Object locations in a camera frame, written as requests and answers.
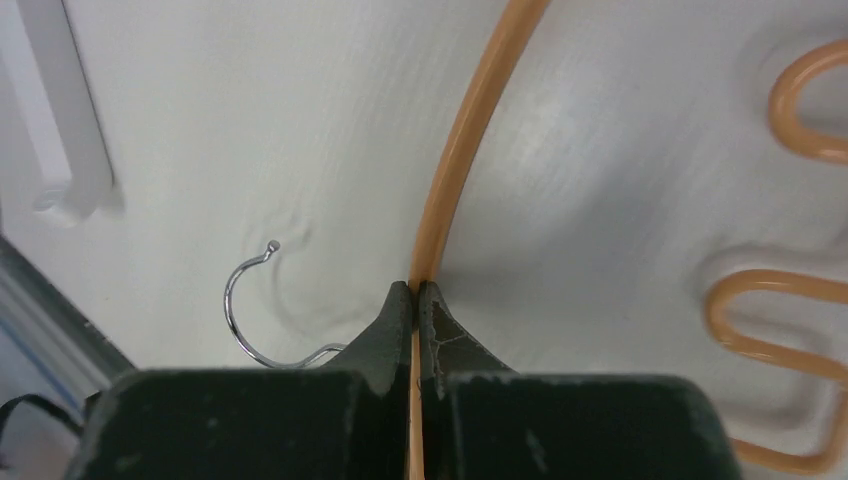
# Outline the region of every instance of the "orange tube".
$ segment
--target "orange tube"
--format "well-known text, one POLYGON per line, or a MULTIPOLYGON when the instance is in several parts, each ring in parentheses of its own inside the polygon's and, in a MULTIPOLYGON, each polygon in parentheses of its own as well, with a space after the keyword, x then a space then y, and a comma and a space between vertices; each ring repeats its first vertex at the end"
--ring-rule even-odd
MULTIPOLYGON (((465 92, 465 98, 448 136, 430 194, 418 224, 409 288, 418 293, 421 282, 435 280, 442 263, 462 187, 483 133, 509 77, 550 0, 510 0, 492 32, 480 64, 465 92)), ((412 333, 412 365, 409 385, 408 480, 424 480, 424 440, 421 434, 421 379, 418 328, 412 333)))
POLYGON ((848 40, 829 43, 804 55, 777 79, 769 97, 769 123, 789 150, 817 160, 848 164, 848 139, 824 135, 798 120, 798 97, 810 81, 828 70, 848 65, 848 40))
MULTIPOLYGON (((775 138, 798 155, 825 162, 848 164, 848 140, 824 135, 798 120, 798 99, 815 77, 837 66, 848 65, 848 40, 819 47, 792 63, 772 88, 769 125, 775 138)), ((713 337, 740 355, 779 367, 816 375, 841 386, 830 433, 818 453, 791 455, 742 440, 734 440, 742 460, 767 468, 801 475, 824 473, 839 461, 848 443, 848 367, 809 352, 787 348, 740 334, 724 314, 736 296, 754 290, 799 295, 826 302, 848 304, 848 284, 780 270, 747 270, 715 284, 706 300, 706 321, 713 337)))
POLYGON ((733 440, 739 458, 767 468, 799 475, 818 475, 838 461, 848 440, 848 368, 831 358, 742 335, 727 321, 725 307, 745 292, 766 290, 826 302, 848 304, 848 284, 779 270, 746 270, 725 277, 710 291, 706 321, 710 333, 724 348, 758 362, 816 375, 838 382, 836 413, 819 452, 792 455, 733 440))

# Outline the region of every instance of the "white bracket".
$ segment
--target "white bracket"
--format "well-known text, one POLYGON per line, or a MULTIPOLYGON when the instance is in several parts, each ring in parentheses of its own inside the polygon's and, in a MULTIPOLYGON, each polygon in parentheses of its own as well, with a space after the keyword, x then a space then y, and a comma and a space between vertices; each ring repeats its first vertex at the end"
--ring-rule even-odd
POLYGON ((0 0, 0 57, 41 172, 33 210, 73 226, 109 193, 112 169, 62 0, 0 0))

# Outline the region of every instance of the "wire hook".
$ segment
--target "wire hook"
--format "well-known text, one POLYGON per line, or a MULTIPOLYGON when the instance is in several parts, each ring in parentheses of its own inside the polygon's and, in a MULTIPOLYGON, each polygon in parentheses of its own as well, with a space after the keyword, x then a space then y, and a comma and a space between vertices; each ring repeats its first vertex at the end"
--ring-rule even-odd
POLYGON ((227 317, 227 325, 230 327, 230 333, 233 334, 236 342, 238 342, 241 349, 244 350, 244 353, 248 354, 250 358, 270 368, 305 368, 330 352, 341 352, 345 349, 345 347, 347 347, 347 345, 343 343, 330 343, 319 348, 299 362, 280 363, 259 353, 259 351, 257 351, 253 345, 244 338, 244 335, 242 335, 241 330, 238 328, 235 316, 233 316, 233 287, 235 287, 236 281, 248 268, 267 262, 278 250, 280 250, 280 242, 271 240, 268 242, 268 246, 265 247, 265 252, 262 255, 243 262, 241 265, 236 267, 232 274, 230 274, 230 278, 227 280, 227 286, 224 288, 224 316, 227 317))

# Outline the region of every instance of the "black cable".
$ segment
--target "black cable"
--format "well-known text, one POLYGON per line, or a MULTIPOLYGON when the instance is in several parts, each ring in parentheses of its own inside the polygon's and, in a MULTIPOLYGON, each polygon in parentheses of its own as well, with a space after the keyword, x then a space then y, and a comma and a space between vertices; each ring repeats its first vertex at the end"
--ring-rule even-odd
MULTIPOLYGON (((0 407, 0 443, 3 441, 3 432, 6 430, 6 424, 9 422, 9 418, 12 416, 12 412, 15 410, 15 407, 18 405, 27 403, 42 412, 46 413, 59 423, 65 426, 71 433, 79 437, 82 435, 82 425, 78 424, 74 421, 73 417, 65 411, 62 407, 56 405, 50 400, 42 397, 41 395, 37 395, 34 393, 29 393, 26 395, 21 395, 20 397, 13 398, 8 402, 4 403, 2 407, 0 407)), ((0 471, 8 470, 9 466, 5 465, 0 459, 0 471)))

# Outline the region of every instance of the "textured white surface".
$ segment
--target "textured white surface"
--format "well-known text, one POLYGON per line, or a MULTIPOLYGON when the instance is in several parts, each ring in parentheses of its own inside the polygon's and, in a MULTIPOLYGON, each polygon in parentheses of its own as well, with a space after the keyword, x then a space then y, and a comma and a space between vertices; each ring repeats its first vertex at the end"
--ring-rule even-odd
MULTIPOLYGON (((67 3, 120 188, 45 228, 21 199, 31 147, 0 116, 16 245, 142 366, 249 365, 220 295, 272 237, 288 253, 240 285, 245 333, 288 360, 352 338, 405 278, 505 2, 67 3)), ((812 448, 834 389, 722 350, 700 298, 726 248, 847 250, 848 168, 783 151, 764 118, 779 71, 839 36, 844 0, 554 0, 451 232, 453 313, 519 370, 683 375, 731 433, 812 448)), ((846 81, 814 82, 804 116, 848 134, 846 81)), ((845 308, 750 297, 740 328, 848 361, 845 308)))

